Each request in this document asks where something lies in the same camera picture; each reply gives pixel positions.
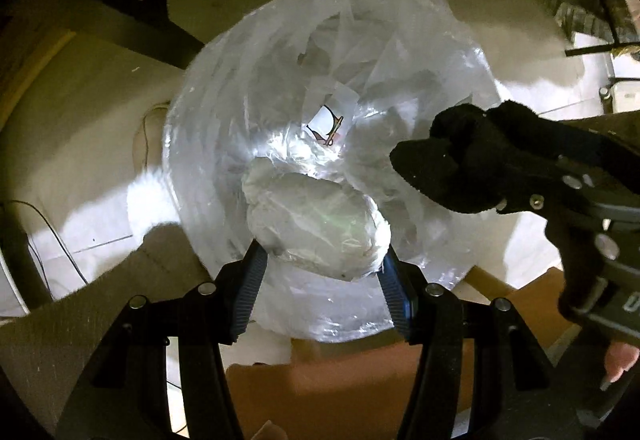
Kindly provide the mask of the right hand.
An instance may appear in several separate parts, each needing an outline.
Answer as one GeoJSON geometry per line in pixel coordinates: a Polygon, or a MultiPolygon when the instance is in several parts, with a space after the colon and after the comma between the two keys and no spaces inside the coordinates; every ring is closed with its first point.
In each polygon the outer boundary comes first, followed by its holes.
{"type": "Polygon", "coordinates": [[[606,379],[617,382],[634,367],[639,359],[639,349],[623,342],[611,342],[604,357],[606,379]]]}

